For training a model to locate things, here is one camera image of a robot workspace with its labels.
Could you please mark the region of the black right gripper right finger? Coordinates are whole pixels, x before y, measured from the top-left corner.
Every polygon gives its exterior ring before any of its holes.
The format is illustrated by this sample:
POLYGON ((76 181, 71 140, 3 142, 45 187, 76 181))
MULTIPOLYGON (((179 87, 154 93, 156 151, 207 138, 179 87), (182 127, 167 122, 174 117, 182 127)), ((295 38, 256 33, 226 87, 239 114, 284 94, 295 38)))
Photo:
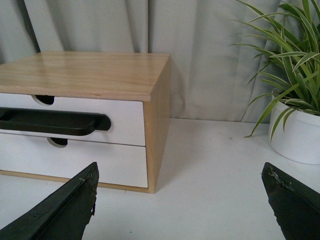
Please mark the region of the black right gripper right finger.
POLYGON ((261 179, 276 221, 287 240, 320 238, 320 194, 269 162, 261 179))

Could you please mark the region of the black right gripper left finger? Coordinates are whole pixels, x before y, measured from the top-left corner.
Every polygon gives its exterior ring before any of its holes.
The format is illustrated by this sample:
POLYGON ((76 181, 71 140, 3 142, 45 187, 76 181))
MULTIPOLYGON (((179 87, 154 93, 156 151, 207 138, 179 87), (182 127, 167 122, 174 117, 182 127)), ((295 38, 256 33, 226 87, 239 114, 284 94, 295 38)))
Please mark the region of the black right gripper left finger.
POLYGON ((2 240, 80 240, 95 214, 99 169, 92 162, 7 226, 2 240))

